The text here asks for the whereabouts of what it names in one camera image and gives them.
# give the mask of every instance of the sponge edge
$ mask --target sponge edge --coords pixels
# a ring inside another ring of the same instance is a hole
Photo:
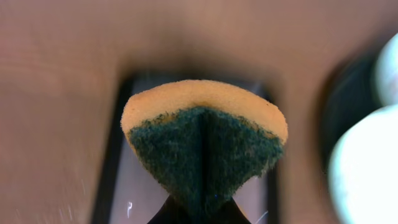
[[[128,140],[143,166],[202,223],[282,155],[280,139],[256,123],[206,107],[146,120]]]
[[[287,140],[287,124],[278,107],[234,85],[209,80],[184,80],[157,86],[130,97],[124,107],[121,127],[125,134],[142,121],[160,114],[206,106],[235,116],[242,116]]]

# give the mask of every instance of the blurry background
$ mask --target blurry background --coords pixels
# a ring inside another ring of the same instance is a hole
[[[0,1],[0,223],[88,223],[125,70],[189,65],[266,79],[289,124],[284,223],[336,223],[318,94],[398,30],[395,0]]]

